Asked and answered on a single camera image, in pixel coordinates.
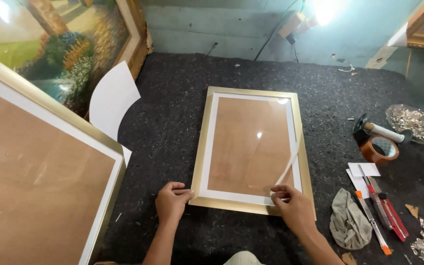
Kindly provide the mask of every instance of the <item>gray rag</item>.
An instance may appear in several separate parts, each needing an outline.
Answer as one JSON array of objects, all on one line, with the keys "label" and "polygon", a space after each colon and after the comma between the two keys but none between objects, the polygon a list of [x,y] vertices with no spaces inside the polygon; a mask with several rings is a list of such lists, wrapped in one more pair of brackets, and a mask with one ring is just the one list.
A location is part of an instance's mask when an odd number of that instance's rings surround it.
[{"label": "gray rag", "polygon": [[331,207],[330,231],[336,244],[347,250],[360,250],[371,241],[372,226],[349,192],[341,188]]}]

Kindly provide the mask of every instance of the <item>red utility knife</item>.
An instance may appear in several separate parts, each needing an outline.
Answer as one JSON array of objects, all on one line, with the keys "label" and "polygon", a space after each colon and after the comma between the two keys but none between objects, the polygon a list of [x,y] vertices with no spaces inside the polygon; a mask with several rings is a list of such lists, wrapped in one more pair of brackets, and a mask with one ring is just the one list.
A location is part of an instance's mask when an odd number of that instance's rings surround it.
[{"label": "red utility knife", "polygon": [[380,190],[374,178],[368,177],[364,174],[361,165],[358,165],[358,167],[368,186],[369,196],[375,204],[377,215],[379,215],[382,223],[385,227],[387,227],[387,229],[393,230],[402,242],[405,242],[405,239],[409,236],[409,232],[405,229],[405,226],[398,217],[397,212],[392,207],[392,203],[387,198],[387,194]]}]

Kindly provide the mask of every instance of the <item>brown tape roll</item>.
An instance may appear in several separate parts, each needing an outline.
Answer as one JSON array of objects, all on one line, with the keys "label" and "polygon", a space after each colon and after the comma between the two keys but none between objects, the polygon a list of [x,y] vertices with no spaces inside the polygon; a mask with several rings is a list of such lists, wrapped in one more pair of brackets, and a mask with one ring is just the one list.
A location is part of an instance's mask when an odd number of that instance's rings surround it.
[{"label": "brown tape roll", "polygon": [[367,142],[359,147],[359,150],[368,162],[378,165],[385,164],[398,157],[397,145],[381,135],[371,136]]}]

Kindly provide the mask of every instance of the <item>hand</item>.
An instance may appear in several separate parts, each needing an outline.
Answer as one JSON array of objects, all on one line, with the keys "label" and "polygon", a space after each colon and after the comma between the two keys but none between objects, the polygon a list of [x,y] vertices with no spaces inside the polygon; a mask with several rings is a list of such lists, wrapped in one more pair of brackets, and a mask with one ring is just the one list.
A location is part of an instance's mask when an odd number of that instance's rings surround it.
[{"label": "hand", "polygon": [[169,182],[158,192],[155,205],[160,225],[178,225],[186,203],[194,196],[194,191],[190,189],[173,190],[182,188],[184,183]]},{"label": "hand", "polygon": [[280,209],[282,219],[298,238],[317,231],[312,202],[305,195],[285,184],[276,185],[271,191],[275,192],[271,199]]}]

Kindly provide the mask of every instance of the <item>orange-handled cutter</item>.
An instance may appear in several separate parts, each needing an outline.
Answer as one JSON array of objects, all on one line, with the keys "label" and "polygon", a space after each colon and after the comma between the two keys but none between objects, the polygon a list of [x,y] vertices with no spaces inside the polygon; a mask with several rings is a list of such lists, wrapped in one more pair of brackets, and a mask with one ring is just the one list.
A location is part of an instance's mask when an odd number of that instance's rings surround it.
[{"label": "orange-handled cutter", "polygon": [[357,190],[354,193],[358,197],[359,203],[361,204],[362,209],[364,210],[364,213],[368,217],[368,220],[371,223],[372,228],[374,228],[375,235],[377,236],[377,239],[379,240],[379,244],[381,245],[382,251],[384,251],[384,254],[386,254],[386,255],[391,255],[392,254],[392,251],[387,246],[387,243],[385,242],[385,239],[382,237],[381,231],[379,230],[377,224],[375,223],[374,217],[372,217],[371,212],[369,212],[368,205],[366,204],[366,202],[362,198],[361,191],[360,190]]},{"label": "orange-handled cutter", "polygon": [[361,165],[358,164],[358,168],[368,186],[369,196],[375,204],[375,209],[381,222],[387,229],[393,230],[402,242],[405,242],[405,239],[409,236],[409,232],[405,229],[397,212],[392,207],[392,203],[387,198],[387,194],[382,193],[374,178],[366,176]]}]

